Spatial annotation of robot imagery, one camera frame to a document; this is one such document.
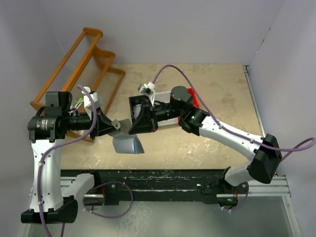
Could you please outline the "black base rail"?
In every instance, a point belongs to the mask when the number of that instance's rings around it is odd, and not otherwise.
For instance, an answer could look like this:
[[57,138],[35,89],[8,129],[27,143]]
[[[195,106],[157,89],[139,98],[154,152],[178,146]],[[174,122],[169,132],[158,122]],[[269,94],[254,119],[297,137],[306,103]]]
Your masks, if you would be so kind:
[[75,180],[89,173],[94,176],[94,191],[85,195],[87,201],[118,205],[121,201],[179,201],[204,204],[237,205],[237,197],[249,190],[247,183],[229,187],[222,180],[221,169],[64,169],[63,178]]

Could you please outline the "white cards in black bin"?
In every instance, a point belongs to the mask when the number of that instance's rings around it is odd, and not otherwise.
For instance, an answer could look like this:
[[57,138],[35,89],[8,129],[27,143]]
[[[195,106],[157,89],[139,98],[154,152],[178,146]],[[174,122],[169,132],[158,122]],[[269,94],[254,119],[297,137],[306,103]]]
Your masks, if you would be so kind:
[[133,117],[134,119],[137,119],[141,111],[141,104],[137,104],[133,107]]

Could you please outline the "green marker pen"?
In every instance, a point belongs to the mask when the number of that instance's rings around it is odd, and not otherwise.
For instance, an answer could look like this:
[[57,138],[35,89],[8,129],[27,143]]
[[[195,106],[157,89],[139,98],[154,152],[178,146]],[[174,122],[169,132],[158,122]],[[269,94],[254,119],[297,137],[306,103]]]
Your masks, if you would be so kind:
[[83,104],[83,98],[79,98],[76,103],[72,106],[72,109],[78,109]]

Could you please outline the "grey card holder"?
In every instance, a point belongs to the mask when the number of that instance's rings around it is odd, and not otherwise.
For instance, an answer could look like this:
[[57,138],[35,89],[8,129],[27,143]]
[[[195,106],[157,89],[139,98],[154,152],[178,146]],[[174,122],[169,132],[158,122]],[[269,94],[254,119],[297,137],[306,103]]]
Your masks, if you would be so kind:
[[113,138],[113,146],[118,154],[143,154],[144,148],[138,136],[129,135],[132,123],[129,119],[118,120],[120,122],[120,131],[111,134]]

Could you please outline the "black plastic bin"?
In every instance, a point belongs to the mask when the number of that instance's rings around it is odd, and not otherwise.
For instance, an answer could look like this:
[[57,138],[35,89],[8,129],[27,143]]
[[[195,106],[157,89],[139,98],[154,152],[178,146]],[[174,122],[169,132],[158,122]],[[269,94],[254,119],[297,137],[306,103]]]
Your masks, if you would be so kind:
[[141,111],[142,103],[146,101],[148,101],[148,97],[145,95],[129,97],[130,116],[132,124],[134,124]]

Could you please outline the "orange wooden rack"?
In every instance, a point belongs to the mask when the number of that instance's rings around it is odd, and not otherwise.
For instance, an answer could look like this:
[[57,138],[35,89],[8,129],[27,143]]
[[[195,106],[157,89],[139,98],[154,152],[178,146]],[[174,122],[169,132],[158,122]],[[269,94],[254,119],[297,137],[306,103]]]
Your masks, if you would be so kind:
[[77,84],[97,91],[100,96],[100,108],[107,113],[114,96],[125,76],[125,71],[115,68],[112,62],[115,53],[98,47],[103,32],[85,27],[66,53],[30,105],[39,110],[45,105],[45,93],[48,91],[69,91],[73,102],[83,95]]

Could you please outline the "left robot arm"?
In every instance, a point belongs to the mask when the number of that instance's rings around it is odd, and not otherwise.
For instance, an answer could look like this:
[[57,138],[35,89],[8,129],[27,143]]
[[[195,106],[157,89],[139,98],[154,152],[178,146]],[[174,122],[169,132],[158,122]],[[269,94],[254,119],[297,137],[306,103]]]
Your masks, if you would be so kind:
[[93,175],[81,175],[66,192],[62,192],[61,150],[69,131],[86,130],[83,137],[94,139],[119,130],[100,108],[96,91],[89,90],[83,97],[85,112],[71,115],[72,94],[68,91],[47,92],[45,106],[28,123],[29,139],[34,157],[32,200],[28,210],[21,214],[26,224],[73,223],[78,214],[79,198],[84,189],[91,194],[101,190],[102,182]]

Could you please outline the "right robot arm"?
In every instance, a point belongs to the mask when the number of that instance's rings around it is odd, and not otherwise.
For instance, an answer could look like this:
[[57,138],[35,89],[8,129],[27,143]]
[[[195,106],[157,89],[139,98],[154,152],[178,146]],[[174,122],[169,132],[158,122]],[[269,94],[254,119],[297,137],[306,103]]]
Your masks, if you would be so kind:
[[247,158],[247,162],[225,169],[219,182],[223,192],[231,193],[250,180],[263,184],[272,181],[282,159],[275,136],[261,137],[221,123],[196,107],[193,95],[183,86],[171,90],[168,103],[156,101],[154,96],[154,91],[144,88],[142,95],[129,98],[132,118],[129,134],[156,132],[159,122],[177,118],[187,133],[213,139]]

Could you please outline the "red plastic bin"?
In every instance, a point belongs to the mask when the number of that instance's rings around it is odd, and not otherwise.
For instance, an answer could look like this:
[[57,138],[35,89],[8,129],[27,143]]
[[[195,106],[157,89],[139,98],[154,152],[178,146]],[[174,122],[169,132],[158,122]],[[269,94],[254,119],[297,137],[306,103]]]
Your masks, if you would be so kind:
[[199,106],[199,102],[198,102],[198,99],[197,99],[197,96],[194,92],[194,90],[192,88],[187,88],[188,92],[192,95],[193,97],[193,105],[197,108],[200,108]]

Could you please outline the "white plastic bin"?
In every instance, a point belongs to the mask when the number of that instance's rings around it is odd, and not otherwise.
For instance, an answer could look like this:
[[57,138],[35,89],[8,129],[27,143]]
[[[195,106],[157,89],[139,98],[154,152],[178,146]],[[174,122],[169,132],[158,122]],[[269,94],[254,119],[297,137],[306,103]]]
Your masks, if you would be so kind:
[[170,102],[170,93],[171,93],[171,91],[156,92],[155,93],[155,101],[169,103]]

